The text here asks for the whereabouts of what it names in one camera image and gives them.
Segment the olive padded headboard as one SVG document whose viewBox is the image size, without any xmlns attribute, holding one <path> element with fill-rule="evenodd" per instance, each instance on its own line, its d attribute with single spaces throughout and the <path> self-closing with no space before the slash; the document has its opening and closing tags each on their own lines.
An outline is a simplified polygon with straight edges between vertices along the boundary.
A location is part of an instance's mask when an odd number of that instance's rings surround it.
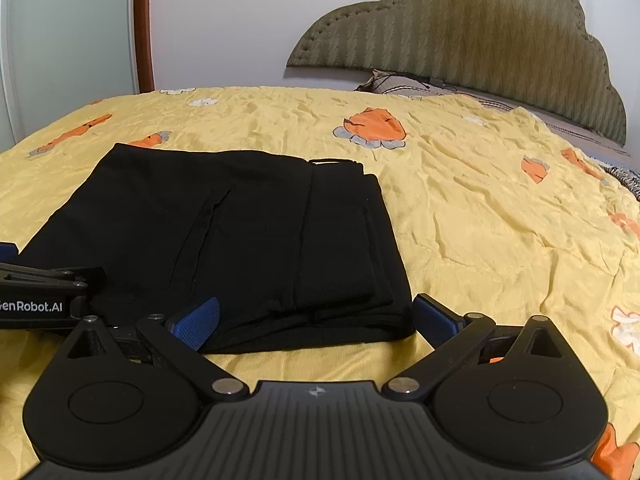
<svg viewBox="0 0 640 480">
<path fill-rule="evenodd" d="M 530 104 L 617 144 L 626 112 L 578 0 L 378 0 L 312 24 L 291 67 L 387 70 Z"/>
</svg>

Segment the black pants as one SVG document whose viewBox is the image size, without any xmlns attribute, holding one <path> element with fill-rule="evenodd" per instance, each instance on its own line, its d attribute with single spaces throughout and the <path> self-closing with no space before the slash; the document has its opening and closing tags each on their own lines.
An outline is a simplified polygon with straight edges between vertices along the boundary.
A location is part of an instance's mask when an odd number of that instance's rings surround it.
<svg viewBox="0 0 640 480">
<path fill-rule="evenodd" d="M 378 179 L 351 160 L 119 144 L 18 262 L 101 269 L 93 304 L 112 324 L 216 299 L 205 353 L 392 341 L 414 331 Z"/>
</svg>

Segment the frosted floral wardrobe door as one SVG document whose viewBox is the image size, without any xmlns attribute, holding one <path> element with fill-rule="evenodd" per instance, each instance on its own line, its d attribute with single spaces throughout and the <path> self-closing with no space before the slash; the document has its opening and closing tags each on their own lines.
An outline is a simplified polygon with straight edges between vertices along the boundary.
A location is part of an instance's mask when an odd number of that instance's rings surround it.
<svg viewBox="0 0 640 480">
<path fill-rule="evenodd" d="M 138 92 L 132 0 L 1 0 L 1 147 Z"/>
</svg>

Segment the zebra striped cloth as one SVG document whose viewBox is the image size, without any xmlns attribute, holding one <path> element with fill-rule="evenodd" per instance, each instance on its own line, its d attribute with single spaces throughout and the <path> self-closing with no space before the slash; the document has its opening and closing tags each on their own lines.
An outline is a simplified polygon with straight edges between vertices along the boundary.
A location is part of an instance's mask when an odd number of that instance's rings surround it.
<svg viewBox="0 0 640 480">
<path fill-rule="evenodd" d="M 610 176 L 615 178 L 624 188 L 640 200 L 640 174 L 638 170 L 615 166 L 595 158 L 594 161 Z"/>
</svg>

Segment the brown wooden door frame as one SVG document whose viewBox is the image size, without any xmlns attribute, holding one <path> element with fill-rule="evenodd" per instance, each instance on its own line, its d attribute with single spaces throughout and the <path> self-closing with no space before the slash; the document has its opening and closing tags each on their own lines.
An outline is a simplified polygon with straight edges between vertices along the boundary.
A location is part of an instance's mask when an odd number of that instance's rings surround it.
<svg viewBox="0 0 640 480">
<path fill-rule="evenodd" d="M 155 90 L 151 49 L 150 11 L 150 0 L 132 0 L 134 47 L 136 48 L 138 87 L 141 93 Z"/>
</svg>

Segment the yellow carrot print bedsheet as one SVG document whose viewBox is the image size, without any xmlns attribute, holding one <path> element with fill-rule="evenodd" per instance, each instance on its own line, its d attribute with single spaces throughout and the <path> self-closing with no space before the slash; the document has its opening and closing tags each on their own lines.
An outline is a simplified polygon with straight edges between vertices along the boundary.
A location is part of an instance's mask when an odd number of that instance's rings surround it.
<svg viewBox="0 0 640 480">
<path fill-rule="evenodd" d="M 638 477 L 638 200 L 534 115 L 270 87 L 96 101 L 2 154 L 2 240 L 24 246 L 117 143 L 360 162 L 412 290 L 501 324 L 551 318 L 608 404 L 602 462 Z"/>
</svg>

